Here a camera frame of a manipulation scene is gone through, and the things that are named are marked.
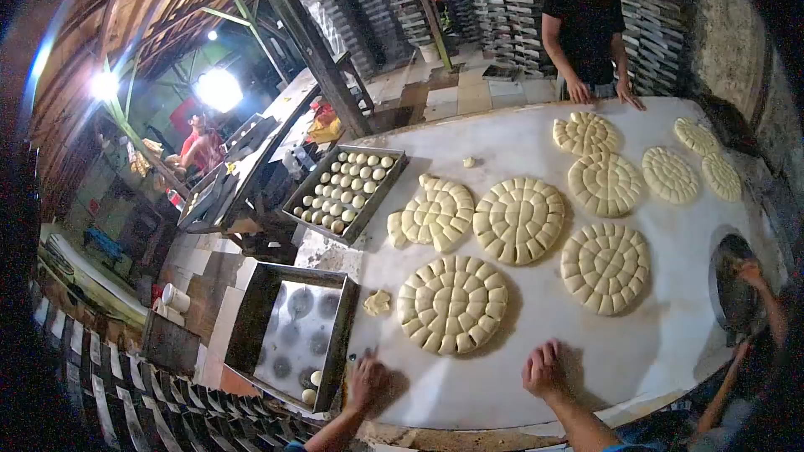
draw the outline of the forearm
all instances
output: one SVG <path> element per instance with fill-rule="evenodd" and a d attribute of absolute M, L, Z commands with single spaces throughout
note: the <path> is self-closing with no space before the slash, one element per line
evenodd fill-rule
<path fill-rule="evenodd" d="M 614 431 L 571 395 L 557 393 L 544 398 L 567 432 L 569 445 L 578 452 L 600 452 L 621 442 Z"/>

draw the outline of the hand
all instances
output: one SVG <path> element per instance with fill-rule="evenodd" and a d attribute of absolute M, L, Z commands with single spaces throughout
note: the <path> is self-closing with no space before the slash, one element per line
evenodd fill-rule
<path fill-rule="evenodd" d="M 567 79 L 567 92 L 569 93 L 569 99 L 573 103 L 593 102 L 592 93 L 589 92 L 589 88 L 578 77 Z"/>
<path fill-rule="evenodd" d="M 646 109 L 642 101 L 631 93 L 628 77 L 620 77 L 617 83 L 617 96 L 620 97 L 620 103 L 628 102 L 637 110 L 644 111 Z"/>
<path fill-rule="evenodd" d="M 367 350 L 352 369 L 350 406 L 360 413 L 366 413 L 377 395 L 387 388 L 387 379 L 388 369 L 377 361 L 375 353 Z"/>
<path fill-rule="evenodd" d="M 522 368 L 522 387 L 542 399 L 566 394 L 567 384 L 558 355 L 559 343 L 556 339 L 550 339 L 534 349 Z"/>

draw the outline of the white container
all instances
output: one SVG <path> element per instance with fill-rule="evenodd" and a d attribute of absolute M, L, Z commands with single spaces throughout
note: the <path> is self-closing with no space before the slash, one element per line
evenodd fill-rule
<path fill-rule="evenodd" d="M 185 313 L 190 309 L 190 296 L 173 286 L 172 283 L 167 283 L 165 290 L 162 291 L 162 303 L 180 313 Z"/>

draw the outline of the bright lamp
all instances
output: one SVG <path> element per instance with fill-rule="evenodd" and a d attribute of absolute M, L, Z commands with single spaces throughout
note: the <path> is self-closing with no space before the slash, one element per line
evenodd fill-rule
<path fill-rule="evenodd" d="M 198 77 L 196 93 L 206 105 L 226 113 L 243 99 L 235 76 L 224 69 L 212 69 Z"/>

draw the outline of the metal baking tray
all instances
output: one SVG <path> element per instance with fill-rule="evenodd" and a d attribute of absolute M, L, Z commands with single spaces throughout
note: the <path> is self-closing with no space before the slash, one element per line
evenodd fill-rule
<path fill-rule="evenodd" d="M 355 154 L 363 153 L 367 156 L 391 156 L 394 158 L 395 162 L 394 165 L 391 166 L 391 169 L 387 171 L 385 178 L 379 182 L 377 190 L 368 198 L 363 208 L 357 212 L 357 216 L 346 227 L 346 229 L 343 231 L 343 234 L 335 234 L 332 231 L 325 229 L 323 226 L 317 226 L 312 222 L 305 222 L 298 216 L 294 215 L 293 211 L 296 206 L 302 206 L 301 200 L 304 196 L 317 196 L 315 193 L 315 186 L 320 183 L 319 180 L 324 172 L 331 172 L 330 166 L 332 163 L 338 160 L 338 154 L 341 152 L 354 152 Z M 282 212 L 298 224 L 302 224 L 309 229 L 313 229 L 314 231 L 321 233 L 330 239 L 334 239 L 346 246 L 352 246 L 355 244 L 355 241 L 357 241 L 358 236 L 368 225 L 368 221 L 371 219 L 371 216 L 374 215 L 375 211 L 377 211 L 380 203 L 383 202 L 383 199 L 391 190 L 391 187 L 393 187 L 394 183 L 399 178 L 399 175 L 407 166 L 407 162 L 408 158 L 405 155 L 405 151 L 389 148 L 374 148 L 370 146 L 336 145 L 333 150 L 331 150 L 330 153 L 324 157 L 324 159 L 321 159 L 321 161 L 316 165 L 315 170 L 313 170 L 310 175 L 307 176 L 307 178 L 301 183 L 302 185 L 299 186 L 299 188 L 296 190 L 296 193 L 294 193 L 293 196 L 290 196 L 288 202 L 282 207 Z"/>
<path fill-rule="evenodd" d="M 226 365 L 307 412 L 325 412 L 343 379 L 359 288 L 346 273 L 260 263 L 246 289 Z M 315 403 L 309 376 L 322 371 Z"/>

